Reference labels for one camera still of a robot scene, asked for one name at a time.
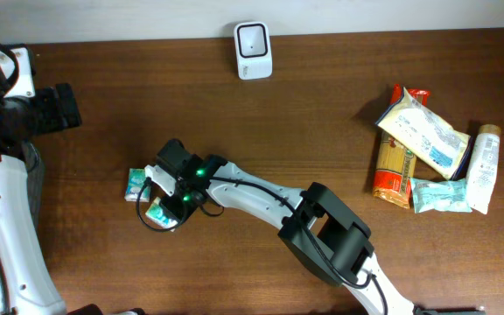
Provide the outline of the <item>teal wipes packet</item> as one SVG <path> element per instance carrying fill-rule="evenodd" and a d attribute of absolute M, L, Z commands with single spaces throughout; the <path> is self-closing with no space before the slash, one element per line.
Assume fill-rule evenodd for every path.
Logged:
<path fill-rule="evenodd" d="M 416 214 L 436 210 L 439 212 L 470 213 L 466 197 L 466 181 L 433 182 L 410 179 L 413 205 Z"/>

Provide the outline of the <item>cream yellow snack bag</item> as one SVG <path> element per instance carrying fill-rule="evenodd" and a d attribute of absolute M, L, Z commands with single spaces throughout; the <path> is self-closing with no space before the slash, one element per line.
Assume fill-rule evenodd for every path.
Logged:
<path fill-rule="evenodd" d="M 457 178 L 467 160 L 471 137 L 455 130 L 405 87 L 394 86 L 390 105 L 376 125 L 447 180 Z"/>

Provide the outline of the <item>teal tissue pack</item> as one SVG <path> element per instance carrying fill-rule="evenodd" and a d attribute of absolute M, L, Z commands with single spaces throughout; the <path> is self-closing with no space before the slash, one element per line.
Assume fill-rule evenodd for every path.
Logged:
<path fill-rule="evenodd" d="M 129 202 L 135 202 L 137 196 L 142 191 L 145 180 L 146 176 L 144 169 L 130 168 L 124 199 Z"/>
<path fill-rule="evenodd" d="M 172 215 L 165 212 L 160 204 L 160 198 L 155 198 L 150 203 L 145 216 L 162 229 L 173 228 L 179 223 Z"/>

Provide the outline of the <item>orange spaghetti packet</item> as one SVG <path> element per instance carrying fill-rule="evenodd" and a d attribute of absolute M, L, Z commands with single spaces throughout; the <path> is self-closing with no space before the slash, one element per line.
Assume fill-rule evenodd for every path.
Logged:
<path fill-rule="evenodd" d="M 409 209 L 410 178 L 416 163 L 417 157 L 383 129 L 374 172 L 373 195 Z"/>

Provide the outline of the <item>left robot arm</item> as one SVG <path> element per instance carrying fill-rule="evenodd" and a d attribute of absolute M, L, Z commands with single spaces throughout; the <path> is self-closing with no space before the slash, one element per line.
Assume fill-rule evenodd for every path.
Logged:
<path fill-rule="evenodd" d="M 26 45 L 0 44 L 0 314 L 67 311 L 44 262 L 29 204 L 28 178 L 40 158 L 25 150 L 32 137 L 79 127 L 82 120 L 69 84 L 35 88 L 34 74 Z"/>

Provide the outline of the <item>white cream tube gold cap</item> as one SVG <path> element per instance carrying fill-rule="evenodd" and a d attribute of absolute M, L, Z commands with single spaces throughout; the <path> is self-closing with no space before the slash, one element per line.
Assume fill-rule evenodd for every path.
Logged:
<path fill-rule="evenodd" d="M 471 209 L 487 214 L 497 179 L 501 128 L 479 127 L 466 174 L 466 197 Z"/>

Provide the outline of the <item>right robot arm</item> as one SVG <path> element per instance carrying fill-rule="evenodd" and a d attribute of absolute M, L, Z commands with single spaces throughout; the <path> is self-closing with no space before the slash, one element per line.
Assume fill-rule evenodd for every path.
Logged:
<path fill-rule="evenodd" d="M 380 267 L 370 228 L 326 186 L 276 185 L 223 157 L 191 154 L 177 139 L 166 143 L 145 174 L 163 190 L 160 206 L 177 222 L 208 201 L 241 210 L 275 227 L 306 269 L 327 284 L 347 288 L 368 313 L 416 313 L 415 304 Z"/>

